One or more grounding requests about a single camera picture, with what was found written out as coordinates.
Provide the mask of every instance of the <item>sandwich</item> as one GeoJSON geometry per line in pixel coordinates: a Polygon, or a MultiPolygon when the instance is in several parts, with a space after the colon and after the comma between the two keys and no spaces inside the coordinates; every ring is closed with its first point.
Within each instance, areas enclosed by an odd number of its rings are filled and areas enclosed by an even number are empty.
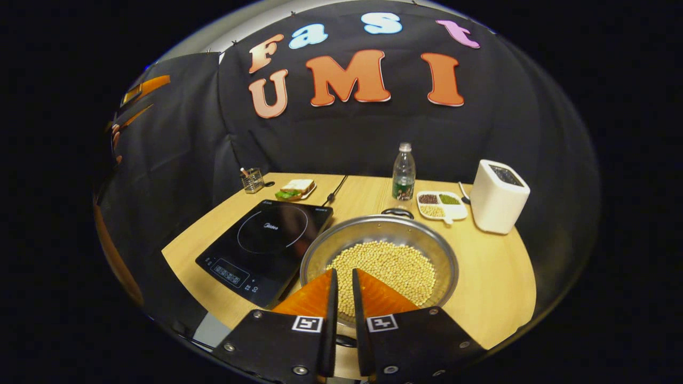
{"type": "Polygon", "coordinates": [[[280,191],[278,191],[275,196],[283,200],[299,200],[306,193],[313,190],[315,186],[316,182],[312,179],[294,179],[280,188],[280,191]]]}

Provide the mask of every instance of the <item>soybean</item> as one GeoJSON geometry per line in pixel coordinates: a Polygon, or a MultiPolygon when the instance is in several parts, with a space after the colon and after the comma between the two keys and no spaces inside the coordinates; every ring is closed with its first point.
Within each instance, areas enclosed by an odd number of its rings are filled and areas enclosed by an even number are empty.
{"type": "Polygon", "coordinates": [[[433,217],[444,217],[445,213],[443,212],[443,208],[440,206],[432,206],[432,205],[424,205],[420,206],[420,210],[422,213],[424,213],[427,216],[433,216],[433,217]]]}
{"type": "Polygon", "coordinates": [[[423,305],[434,291],[434,266],[419,250],[388,241],[356,244],[337,255],[326,269],[337,270],[339,311],[354,316],[354,268],[362,269],[392,287],[415,305],[423,305]]]}

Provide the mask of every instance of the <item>stainless steel pot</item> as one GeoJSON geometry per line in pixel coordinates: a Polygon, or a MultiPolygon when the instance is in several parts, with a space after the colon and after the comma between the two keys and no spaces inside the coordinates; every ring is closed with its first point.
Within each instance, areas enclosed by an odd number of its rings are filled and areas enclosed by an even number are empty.
{"type": "MultiPolygon", "coordinates": [[[[301,286],[325,273],[325,267],[346,248],[368,241],[389,241],[414,247],[430,259],[434,265],[436,283],[432,296],[422,307],[442,306],[453,294],[458,282],[456,255],[440,234],[412,218],[413,215],[407,210],[389,209],[381,215],[361,216],[329,228],[313,241],[303,257],[301,286]]],[[[337,319],[340,324],[355,328],[354,318],[340,312],[337,319]]]]}

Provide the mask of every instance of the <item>orange letter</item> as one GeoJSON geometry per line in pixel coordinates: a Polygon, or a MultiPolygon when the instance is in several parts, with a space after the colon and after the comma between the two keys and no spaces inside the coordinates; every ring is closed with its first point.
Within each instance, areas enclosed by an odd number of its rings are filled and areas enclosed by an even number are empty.
{"type": "Polygon", "coordinates": [[[341,101],[346,102],[351,97],[353,86],[358,81],[358,91],[354,94],[360,102],[387,101],[391,94],[384,88],[382,81],[382,67],[380,61],[384,52],[374,49],[358,51],[346,70],[329,56],[320,56],[306,61],[306,67],[313,71],[313,88],[315,96],[311,99],[314,107],[324,107],[335,102],[330,95],[329,84],[341,101]]]}
{"type": "Polygon", "coordinates": [[[279,33],[267,39],[263,43],[253,47],[249,51],[251,54],[251,68],[249,69],[249,73],[254,73],[264,66],[267,66],[268,63],[270,63],[270,58],[266,57],[266,54],[268,53],[269,55],[272,55],[275,53],[277,50],[277,44],[275,44],[275,42],[284,38],[285,36],[283,36],[282,33],[279,33]]]}
{"type": "Polygon", "coordinates": [[[432,91],[427,95],[434,104],[459,107],[465,99],[458,93],[456,70],[458,60],[438,53],[423,53],[422,60],[429,63],[432,71],[432,91]]]}
{"type": "Polygon", "coordinates": [[[280,116],[285,111],[285,108],[287,108],[285,76],[287,76],[286,69],[279,70],[270,76],[270,80],[275,84],[275,96],[277,97],[273,105],[266,104],[266,94],[263,91],[266,79],[259,79],[250,84],[249,91],[251,92],[251,99],[254,101],[254,110],[257,115],[264,119],[270,119],[280,116]]]}

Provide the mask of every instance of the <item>metal pen holder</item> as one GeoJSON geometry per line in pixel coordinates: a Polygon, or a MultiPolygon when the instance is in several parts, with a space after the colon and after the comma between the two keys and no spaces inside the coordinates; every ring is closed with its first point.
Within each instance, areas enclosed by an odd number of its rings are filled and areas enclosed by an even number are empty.
{"type": "Polygon", "coordinates": [[[263,188],[263,177],[261,176],[260,168],[249,168],[247,169],[248,176],[240,172],[240,179],[242,179],[242,185],[247,193],[257,193],[261,188],[263,188]]]}

